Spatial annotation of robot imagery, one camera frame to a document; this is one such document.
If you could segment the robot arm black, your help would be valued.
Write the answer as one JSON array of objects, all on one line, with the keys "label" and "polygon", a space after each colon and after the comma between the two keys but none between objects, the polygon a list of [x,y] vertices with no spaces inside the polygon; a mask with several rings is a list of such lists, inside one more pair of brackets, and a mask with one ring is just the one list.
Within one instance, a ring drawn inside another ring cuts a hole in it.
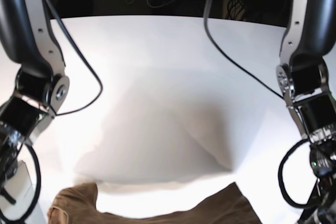
[{"label": "robot arm black", "polygon": [[335,223],[335,98],[324,61],[334,45],[335,0],[292,0],[276,75],[300,143],[309,144],[309,165],[317,180],[305,204],[289,197],[283,164],[278,182],[285,201],[302,209],[299,223]]},{"label": "robot arm black", "polygon": [[15,87],[1,106],[1,196],[17,170],[18,144],[32,145],[63,104],[69,78],[45,0],[1,0],[1,44],[19,64]]}]

